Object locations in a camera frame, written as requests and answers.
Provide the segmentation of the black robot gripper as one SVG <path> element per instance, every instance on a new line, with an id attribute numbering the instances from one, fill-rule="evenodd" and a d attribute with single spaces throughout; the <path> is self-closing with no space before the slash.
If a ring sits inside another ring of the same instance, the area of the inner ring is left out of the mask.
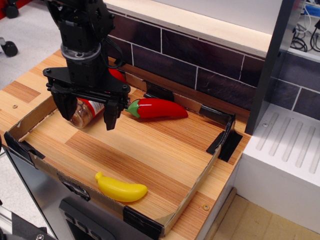
<path id="1" fill-rule="evenodd" d="M 103 47 L 96 44 L 89 51 L 74 50 L 61 45 L 66 67 L 50 67 L 43 70 L 47 77 L 47 90 L 64 119 L 69 121 L 76 109 L 77 98 L 105 104 L 103 119 L 106 130 L 113 130 L 123 106 L 130 103 L 128 84 L 111 75 Z"/>

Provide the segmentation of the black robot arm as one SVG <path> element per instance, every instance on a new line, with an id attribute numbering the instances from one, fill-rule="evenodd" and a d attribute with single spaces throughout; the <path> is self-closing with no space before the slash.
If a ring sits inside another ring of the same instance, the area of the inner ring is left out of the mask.
<path id="1" fill-rule="evenodd" d="M 107 130 L 115 128 L 121 112 L 130 104 L 130 86 L 111 75 L 108 38 L 114 15 L 102 0 L 47 0 L 46 6 L 61 36 L 66 67 L 43 70 L 47 90 L 62 117 L 70 120 L 82 98 L 104 105 Z"/>

